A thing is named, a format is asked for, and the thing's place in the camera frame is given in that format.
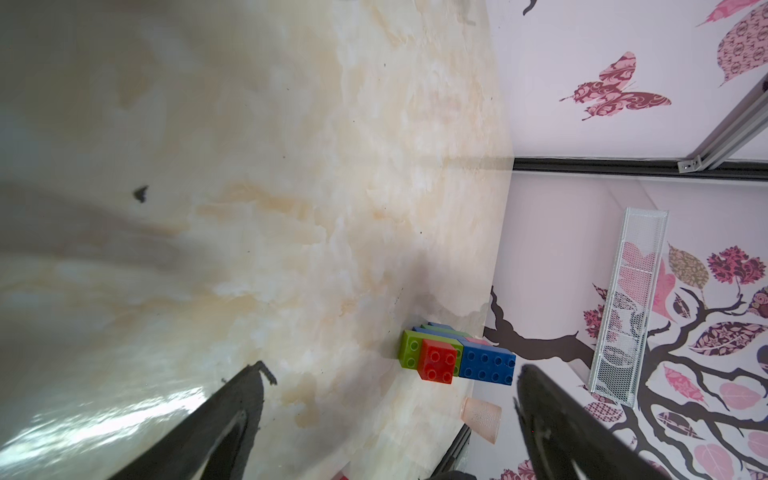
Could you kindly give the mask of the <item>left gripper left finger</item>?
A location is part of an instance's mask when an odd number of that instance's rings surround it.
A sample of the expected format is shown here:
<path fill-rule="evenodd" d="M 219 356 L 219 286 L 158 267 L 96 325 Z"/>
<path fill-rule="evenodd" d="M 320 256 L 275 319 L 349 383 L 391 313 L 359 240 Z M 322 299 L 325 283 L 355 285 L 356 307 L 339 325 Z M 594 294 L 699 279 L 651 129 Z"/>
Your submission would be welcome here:
<path fill-rule="evenodd" d="M 243 368 L 114 479 L 241 479 L 264 406 L 264 383 L 277 383 L 262 361 Z"/>

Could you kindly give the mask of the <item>pink lego brick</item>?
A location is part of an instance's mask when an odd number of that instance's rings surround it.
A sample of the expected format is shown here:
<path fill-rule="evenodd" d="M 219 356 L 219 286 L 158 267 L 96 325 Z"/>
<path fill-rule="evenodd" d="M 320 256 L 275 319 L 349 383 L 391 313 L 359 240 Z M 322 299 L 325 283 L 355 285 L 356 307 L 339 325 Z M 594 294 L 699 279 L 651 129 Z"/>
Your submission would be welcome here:
<path fill-rule="evenodd" d="M 492 343 L 482 338 L 465 337 L 465 340 L 474 344 L 483 345 L 487 347 L 494 347 Z"/>

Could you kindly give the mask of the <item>red lego brick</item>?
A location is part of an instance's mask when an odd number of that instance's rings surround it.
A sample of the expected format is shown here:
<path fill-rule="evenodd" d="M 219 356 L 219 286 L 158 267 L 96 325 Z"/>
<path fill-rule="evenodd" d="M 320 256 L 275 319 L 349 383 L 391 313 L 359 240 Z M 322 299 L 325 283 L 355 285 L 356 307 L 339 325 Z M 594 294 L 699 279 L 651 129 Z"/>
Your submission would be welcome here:
<path fill-rule="evenodd" d="M 458 363 L 458 351 L 448 343 L 423 339 L 417 372 L 424 381 L 451 384 Z"/>

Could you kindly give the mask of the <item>lime green lego brick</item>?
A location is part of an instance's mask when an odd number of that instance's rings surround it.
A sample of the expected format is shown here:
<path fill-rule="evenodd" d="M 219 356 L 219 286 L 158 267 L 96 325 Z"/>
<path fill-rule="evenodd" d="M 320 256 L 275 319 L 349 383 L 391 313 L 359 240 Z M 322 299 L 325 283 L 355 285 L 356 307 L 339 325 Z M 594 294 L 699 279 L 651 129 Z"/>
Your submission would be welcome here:
<path fill-rule="evenodd" d="M 438 335 L 435 331 L 425 329 L 405 330 L 402 333 L 398 360 L 402 368 L 416 370 L 420 359 L 421 346 L 423 340 L 434 340 L 451 345 L 457 353 L 456 366 L 454 367 L 454 377 L 459 376 L 461 361 L 463 359 L 463 345 L 455 338 Z"/>

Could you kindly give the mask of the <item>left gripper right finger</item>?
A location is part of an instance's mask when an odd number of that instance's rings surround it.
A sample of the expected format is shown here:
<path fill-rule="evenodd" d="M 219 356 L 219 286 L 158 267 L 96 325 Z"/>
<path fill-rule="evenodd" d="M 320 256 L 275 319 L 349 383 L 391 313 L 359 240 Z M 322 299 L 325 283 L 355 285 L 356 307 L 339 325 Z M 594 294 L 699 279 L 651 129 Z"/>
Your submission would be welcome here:
<path fill-rule="evenodd" d="M 538 479 L 663 479 L 544 371 L 524 365 L 515 410 Z"/>

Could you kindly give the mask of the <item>long blue lego brick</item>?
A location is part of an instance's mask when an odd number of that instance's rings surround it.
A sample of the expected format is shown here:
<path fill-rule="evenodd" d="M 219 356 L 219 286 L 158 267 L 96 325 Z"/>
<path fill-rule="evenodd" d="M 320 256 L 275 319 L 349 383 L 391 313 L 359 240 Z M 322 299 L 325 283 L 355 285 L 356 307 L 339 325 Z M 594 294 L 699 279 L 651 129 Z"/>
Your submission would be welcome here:
<path fill-rule="evenodd" d="M 440 326 L 435 326 L 431 324 L 423 324 L 418 327 L 413 327 L 413 331 L 425 333 L 425 334 L 431 334 L 431 335 L 441 335 L 451 338 L 471 338 L 471 335 L 462 331 L 457 331 L 449 328 L 444 328 Z"/>

